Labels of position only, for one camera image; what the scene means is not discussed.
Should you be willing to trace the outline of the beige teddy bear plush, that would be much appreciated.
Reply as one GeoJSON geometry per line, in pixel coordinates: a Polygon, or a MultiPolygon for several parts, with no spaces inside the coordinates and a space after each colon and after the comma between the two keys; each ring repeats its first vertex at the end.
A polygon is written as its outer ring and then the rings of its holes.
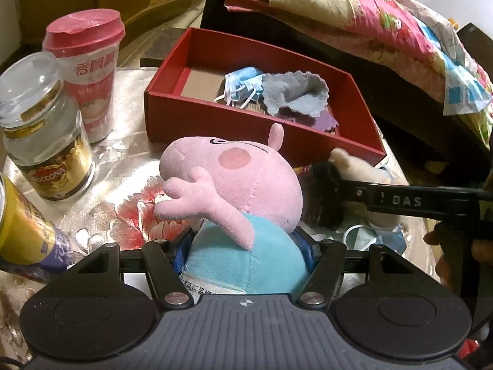
{"type": "Polygon", "coordinates": [[[371,211],[368,205],[371,208],[381,205],[382,196],[378,193],[387,191],[390,186],[408,185],[405,179],[376,168],[342,148],[331,151],[329,162],[342,178],[344,197],[348,197],[344,201],[346,207],[379,228],[393,229],[402,222],[401,216],[371,211]]]}

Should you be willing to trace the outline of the blue face mask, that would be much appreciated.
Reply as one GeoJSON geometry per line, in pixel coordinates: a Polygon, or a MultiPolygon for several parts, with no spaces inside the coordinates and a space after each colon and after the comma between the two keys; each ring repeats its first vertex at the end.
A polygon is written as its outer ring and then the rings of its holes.
{"type": "Polygon", "coordinates": [[[393,229],[371,225],[352,225],[344,231],[342,242],[355,251],[369,251],[371,245],[386,245],[392,251],[403,255],[407,250],[407,241],[401,225],[393,229]]]}
{"type": "Polygon", "coordinates": [[[245,109],[263,96],[263,71],[255,67],[240,68],[226,74],[223,93],[214,102],[223,100],[227,106],[245,109]]]}

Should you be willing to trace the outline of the pink pig plush toy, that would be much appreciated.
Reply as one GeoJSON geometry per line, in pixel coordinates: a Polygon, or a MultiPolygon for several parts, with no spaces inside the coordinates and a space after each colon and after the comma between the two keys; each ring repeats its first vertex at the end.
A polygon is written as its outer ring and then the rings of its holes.
{"type": "Polygon", "coordinates": [[[180,279],[194,298],[203,294],[297,293],[309,277],[291,234],[303,194],[281,156],[284,128],[274,124],[265,144],[191,136],[163,152],[166,199],[161,220],[188,220],[196,235],[180,279]]]}

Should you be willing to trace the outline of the purple quilted cloth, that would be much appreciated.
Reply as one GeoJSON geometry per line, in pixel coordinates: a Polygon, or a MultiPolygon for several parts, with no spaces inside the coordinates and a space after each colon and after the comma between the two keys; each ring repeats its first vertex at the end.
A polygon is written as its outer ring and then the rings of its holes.
{"type": "Polygon", "coordinates": [[[328,100],[327,83],[318,74],[296,71],[263,75],[263,104],[271,116],[332,131],[339,123],[329,111],[328,100]]]}

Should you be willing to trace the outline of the floral tablecloth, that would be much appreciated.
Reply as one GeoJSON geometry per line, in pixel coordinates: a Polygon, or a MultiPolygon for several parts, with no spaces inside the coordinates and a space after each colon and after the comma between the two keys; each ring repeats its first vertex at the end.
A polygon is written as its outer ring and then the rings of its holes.
{"type": "MultiPolygon", "coordinates": [[[[112,210],[129,195],[141,192],[149,177],[159,174],[159,158],[165,145],[149,142],[144,115],[144,91],[156,71],[157,68],[117,69],[114,97],[116,103],[124,103],[123,108],[115,108],[113,131],[93,146],[97,164],[94,179],[80,195],[61,201],[41,199],[13,162],[5,159],[3,174],[67,235],[86,228],[89,237],[108,236],[116,219],[112,210]]],[[[394,177],[405,179],[385,134],[377,129],[387,154],[378,166],[394,177]]],[[[404,257],[439,281],[433,250],[423,241],[428,230],[426,220],[407,217],[404,224],[407,242],[404,257]]],[[[20,332],[18,315],[23,303],[41,287],[42,283],[1,271],[1,357],[11,357],[22,364],[32,357],[20,332]]]]}

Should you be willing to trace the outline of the yellow drink can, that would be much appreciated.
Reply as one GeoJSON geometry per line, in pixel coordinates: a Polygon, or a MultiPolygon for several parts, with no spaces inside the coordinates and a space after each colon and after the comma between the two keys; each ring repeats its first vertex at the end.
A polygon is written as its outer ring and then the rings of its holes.
{"type": "Polygon", "coordinates": [[[74,263],[66,234],[1,176],[1,270],[48,282],[74,263]]]}

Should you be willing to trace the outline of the red cardboard box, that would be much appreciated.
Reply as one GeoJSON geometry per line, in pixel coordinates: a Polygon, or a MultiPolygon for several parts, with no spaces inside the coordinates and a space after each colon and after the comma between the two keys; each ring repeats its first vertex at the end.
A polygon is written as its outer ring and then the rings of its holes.
{"type": "Polygon", "coordinates": [[[285,131],[282,155],[293,166],[342,148],[376,165],[383,143],[352,76],[283,48],[201,28],[181,38],[144,96],[149,140],[186,136],[265,142],[285,131]]]}

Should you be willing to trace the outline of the pink floral quilt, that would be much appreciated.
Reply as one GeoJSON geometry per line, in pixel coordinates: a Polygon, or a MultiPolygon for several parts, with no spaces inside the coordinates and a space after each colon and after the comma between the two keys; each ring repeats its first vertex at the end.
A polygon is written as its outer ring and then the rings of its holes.
{"type": "Polygon", "coordinates": [[[415,0],[226,0],[231,11],[292,14],[410,56],[445,78],[444,113],[479,114],[492,106],[492,83],[450,21],[415,0]]]}

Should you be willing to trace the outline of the glass coffee jar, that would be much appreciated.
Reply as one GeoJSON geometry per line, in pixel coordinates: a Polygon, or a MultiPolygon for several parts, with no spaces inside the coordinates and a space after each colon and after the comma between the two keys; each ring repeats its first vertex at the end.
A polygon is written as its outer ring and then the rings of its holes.
{"type": "Polygon", "coordinates": [[[84,191],[95,171],[79,106],[63,86],[57,59],[48,52],[30,54],[1,75],[3,144],[47,200],[84,191]]]}

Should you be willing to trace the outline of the pink milk tea cup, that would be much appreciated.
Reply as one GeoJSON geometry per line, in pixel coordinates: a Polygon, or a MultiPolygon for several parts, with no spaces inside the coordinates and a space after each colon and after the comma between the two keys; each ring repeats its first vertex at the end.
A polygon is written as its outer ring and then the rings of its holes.
{"type": "Polygon", "coordinates": [[[55,55],[64,88],[75,98],[91,144],[113,128],[113,87],[125,27],[120,12],[93,8],[67,14],[46,28],[43,50],[55,55]]]}

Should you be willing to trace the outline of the dark bed frame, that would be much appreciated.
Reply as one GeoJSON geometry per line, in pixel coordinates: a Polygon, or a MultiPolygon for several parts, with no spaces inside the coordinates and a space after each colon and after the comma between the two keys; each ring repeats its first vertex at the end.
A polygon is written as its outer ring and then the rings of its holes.
{"type": "Polygon", "coordinates": [[[318,41],[275,18],[229,11],[206,0],[202,28],[244,36],[318,59],[352,75],[405,174],[441,185],[480,182],[491,168],[486,143],[458,118],[444,116],[423,88],[381,64],[318,41]]]}

